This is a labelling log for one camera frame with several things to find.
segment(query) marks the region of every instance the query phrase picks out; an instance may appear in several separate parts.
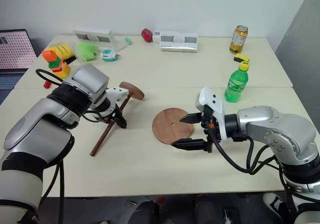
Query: wooden disc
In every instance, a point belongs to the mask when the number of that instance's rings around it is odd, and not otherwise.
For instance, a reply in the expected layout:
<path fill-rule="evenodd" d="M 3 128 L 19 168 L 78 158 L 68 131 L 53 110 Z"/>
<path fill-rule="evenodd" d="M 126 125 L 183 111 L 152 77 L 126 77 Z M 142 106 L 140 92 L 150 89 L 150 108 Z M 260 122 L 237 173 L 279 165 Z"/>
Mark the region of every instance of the wooden disc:
<path fill-rule="evenodd" d="M 119 87 L 129 90 L 129 92 L 132 93 L 132 97 L 137 100 L 143 100 L 145 96 L 145 94 L 137 86 L 128 82 L 121 82 Z"/>
<path fill-rule="evenodd" d="M 155 137 L 164 144 L 171 144 L 176 140 L 188 138 L 194 127 L 192 124 L 180 122 L 187 112 L 179 108 L 162 110 L 152 122 Z"/>

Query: yellow bottle cap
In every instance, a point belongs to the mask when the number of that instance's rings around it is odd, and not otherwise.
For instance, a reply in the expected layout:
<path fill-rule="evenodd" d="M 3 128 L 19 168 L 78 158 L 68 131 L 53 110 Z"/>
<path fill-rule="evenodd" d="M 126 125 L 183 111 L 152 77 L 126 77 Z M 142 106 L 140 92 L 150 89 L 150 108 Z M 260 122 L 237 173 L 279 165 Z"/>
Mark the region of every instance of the yellow bottle cap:
<path fill-rule="evenodd" d="M 250 67 L 250 64 L 246 61 L 242 61 L 240 64 L 239 64 L 239 69 L 242 70 L 242 71 L 247 71 Z"/>

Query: green soda bottle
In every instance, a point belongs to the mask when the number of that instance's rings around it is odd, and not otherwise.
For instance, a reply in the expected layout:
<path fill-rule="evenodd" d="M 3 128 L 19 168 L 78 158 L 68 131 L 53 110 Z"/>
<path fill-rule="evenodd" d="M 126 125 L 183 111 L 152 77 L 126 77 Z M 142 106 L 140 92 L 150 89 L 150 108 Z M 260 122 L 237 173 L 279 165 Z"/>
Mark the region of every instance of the green soda bottle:
<path fill-rule="evenodd" d="M 224 96 L 228 102 L 237 102 L 240 99 L 241 92 L 244 90 L 248 82 L 249 63 L 242 61 L 239 68 L 234 71 L 229 79 L 228 87 L 225 90 Z"/>

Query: soda can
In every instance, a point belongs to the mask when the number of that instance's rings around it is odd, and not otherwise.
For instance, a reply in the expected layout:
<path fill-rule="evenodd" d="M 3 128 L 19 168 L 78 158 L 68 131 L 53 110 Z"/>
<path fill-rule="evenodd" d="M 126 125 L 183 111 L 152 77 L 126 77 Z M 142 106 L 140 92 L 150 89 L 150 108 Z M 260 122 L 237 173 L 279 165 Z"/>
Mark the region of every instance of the soda can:
<path fill-rule="evenodd" d="M 240 53 L 248 36 L 248 27 L 238 25 L 234 30 L 234 35 L 230 44 L 230 51 L 233 54 Z"/>

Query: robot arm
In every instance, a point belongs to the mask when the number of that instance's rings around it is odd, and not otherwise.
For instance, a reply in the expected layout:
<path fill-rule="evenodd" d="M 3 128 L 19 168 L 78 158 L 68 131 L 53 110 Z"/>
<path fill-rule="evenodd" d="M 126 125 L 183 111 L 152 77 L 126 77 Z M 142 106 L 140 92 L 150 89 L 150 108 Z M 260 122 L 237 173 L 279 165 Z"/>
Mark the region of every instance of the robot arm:
<path fill-rule="evenodd" d="M 109 77 L 90 64 L 77 69 L 7 134 L 0 159 L 1 223 L 37 223 L 43 170 L 69 153 L 75 139 L 67 129 L 75 128 L 88 108 L 96 118 L 122 117 L 116 101 L 128 90 L 107 89 L 108 82 Z"/>
<path fill-rule="evenodd" d="M 208 135 L 207 141 L 181 139 L 172 146 L 212 152 L 214 143 L 224 158 L 235 166 L 219 145 L 221 140 L 232 138 L 233 141 L 244 141 L 249 138 L 262 142 L 272 150 L 286 185 L 292 193 L 300 196 L 293 197 L 297 210 L 300 210 L 301 204 L 312 202 L 303 197 L 311 197 L 311 200 L 319 202 L 320 158 L 315 143 L 316 130 L 307 119 L 279 113 L 269 106 L 255 106 L 241 109 L 237 114 L 225 115 L 221 100 L 207 87 L 197 96 L 195 106 L 201 113 L 189 114 L 181 121 L 192 124 L 200 122 Z M 238 166 L 237 169 L 256 173 L 248 167 L 244 169 Z"/>

